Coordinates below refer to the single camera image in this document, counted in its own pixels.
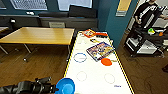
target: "blue bowl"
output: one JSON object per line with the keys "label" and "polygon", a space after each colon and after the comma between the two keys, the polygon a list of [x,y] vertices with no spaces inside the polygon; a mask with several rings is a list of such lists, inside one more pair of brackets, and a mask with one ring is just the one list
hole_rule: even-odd
{"label": "blue bowl", "polygon": [[55,94],[74,94],[75,84],[70,78],[62,78],[56,85],[56,88],[59,91],[56,91]]}

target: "blue plate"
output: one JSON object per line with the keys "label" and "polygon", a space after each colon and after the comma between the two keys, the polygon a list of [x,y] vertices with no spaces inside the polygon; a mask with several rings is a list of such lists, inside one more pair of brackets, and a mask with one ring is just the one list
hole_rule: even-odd
{"label": "blue plate", "polygon": [[70,78],[62,78],[56,85],[56,88],[59,91],[56,91],[55,94],[74,94],[75,84]]}

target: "table leg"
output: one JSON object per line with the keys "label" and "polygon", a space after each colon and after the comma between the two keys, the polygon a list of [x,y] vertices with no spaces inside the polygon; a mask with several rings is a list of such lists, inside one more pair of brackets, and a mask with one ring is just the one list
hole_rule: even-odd
{"label": "table leg", "polygon": [[71,54],[71,51],[70,51],[70,47],[69,47],[70,45],[68,45],[68,56],[67,56],[67,59],[66,59],[66,61],[68,62],[69,61],[69,57],[70,57],[70,54]]}
{"label": "table leg", "polygon": [[27,49],[27,51],[29,52],[25,57],[24,57],[24,61],[28,62],[27,59],[35,52],[34,50],[36,50],[36,48],[34,48],[32,51],[30,50],[30,48],[24,44],[25,48]]}
{"label": "table leg", "polygon": [[8,54],[8,52],[0,45],[0,48],[2,49],[2,51],[5,52],[5,54]]}
{"label": "table leg", "polygon": [[26,44],[24,44],[24,46],[26,47],[26,49],[29,53],[32,53],[31,50],[29,49],[29,47]]}

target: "desk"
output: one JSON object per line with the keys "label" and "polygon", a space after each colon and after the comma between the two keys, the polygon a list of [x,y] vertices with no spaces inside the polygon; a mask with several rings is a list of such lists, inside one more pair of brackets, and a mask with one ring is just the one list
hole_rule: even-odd
{"label": "desk", "polygon": [[[132,94],[133,89],[117,57],[116,52],[110,53],[109,59],[115,60],[111,66],[104,66],[101,61],[96,62],[86,49],[97,43],[90,42],[96,39],[110,44],[109,38],[87,38],[78,34],[64,77],[71,78],[75,83],[74,94]],[[74,56],[84,53],[86,60],[76,62]]]}
{"label": "desk", "polygon": [[70,28],[38,28],[22,27],[0,39],[0,43],[24,44],[29,53],[32,53],[26,44],[57,44],[69,45],[74,29]]}
{"label": "desk", "polygon": [[7,29],[9,29],[9,28],[8,27],[0,27],[0,33],[7,30]]}

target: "white table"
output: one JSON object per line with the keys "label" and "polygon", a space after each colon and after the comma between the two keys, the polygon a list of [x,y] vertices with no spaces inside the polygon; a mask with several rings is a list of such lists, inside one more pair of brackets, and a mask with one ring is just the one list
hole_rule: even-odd
{"label": "white table", "polygon": [[[109,38],[93,38],[110,44]],[[64,77],[74,81],[75,94],[134,94],[116,52],[107,57],[117,60],[111,66],[104,66],[101,61],[96,62],[86,52],[87,48],[97,44],[90,42],[93,38],[82,37],[79,33],[71,53]],[[74,55],[77,53],[84,53],[86,61],[76,62]]]}

